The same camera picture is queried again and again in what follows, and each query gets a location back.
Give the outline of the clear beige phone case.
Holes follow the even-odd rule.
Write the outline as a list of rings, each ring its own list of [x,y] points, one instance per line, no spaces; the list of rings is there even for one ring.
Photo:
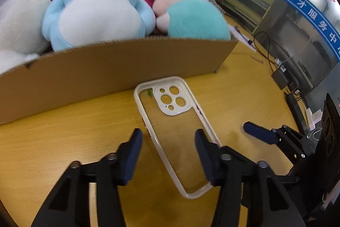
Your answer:
[[[186,199],[197,199],[212,188],[195,146],[201,129],[208,141],[221,146],[203,109],[183,78],[143,82],[134,90],[141,118],[175,187]]]

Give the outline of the pink and teal plush toy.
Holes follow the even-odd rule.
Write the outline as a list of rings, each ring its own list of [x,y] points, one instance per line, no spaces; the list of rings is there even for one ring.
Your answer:
[[[155,0],[151,8],[157,31],[169,37],[231,39],[227,21],[209,0]]]

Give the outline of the black power adapter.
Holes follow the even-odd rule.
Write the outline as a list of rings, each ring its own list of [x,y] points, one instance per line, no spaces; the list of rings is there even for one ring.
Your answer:
[[[289,84],[288,78],[286,77],[285,73],[282,72],[280,69],[275,70],[272,73],[271,77],[281,90],[283,90]]]

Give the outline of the white paper envelope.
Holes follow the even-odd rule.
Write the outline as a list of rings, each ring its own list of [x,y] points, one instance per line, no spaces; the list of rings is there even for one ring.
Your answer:
[[[242,34],[238,26],[232,26],[230,24],[228,26],[233,37],[235,37],[239,42],[246,45],[253,52],[256,52],[254,42],[250,38],[248,38],[246,35]]]

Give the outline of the brown cardboard box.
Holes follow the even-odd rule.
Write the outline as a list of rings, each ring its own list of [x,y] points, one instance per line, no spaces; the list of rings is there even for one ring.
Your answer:
[[[1,75],[1,123],[158,78],[215,73],[236,44],[151,36],[49,52]]]

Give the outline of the yellow shelf behind glass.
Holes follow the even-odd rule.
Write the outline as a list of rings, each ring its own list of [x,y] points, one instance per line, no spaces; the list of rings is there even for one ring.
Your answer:
[[[254,34],[272,7],[274,0],[215,0],[243,27]]]

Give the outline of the white plush toy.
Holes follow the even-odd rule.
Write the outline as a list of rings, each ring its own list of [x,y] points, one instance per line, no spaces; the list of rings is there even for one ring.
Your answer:
[[[40,58],[49,47],[41,24],[50,0],[7,0],[1,5],[1,74]]]

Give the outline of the blue plush toy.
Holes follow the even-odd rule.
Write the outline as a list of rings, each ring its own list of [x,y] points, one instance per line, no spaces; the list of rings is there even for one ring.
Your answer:
[[[149,36],[156,17],[145,0],[52,0],[41,32],[55,52]]]

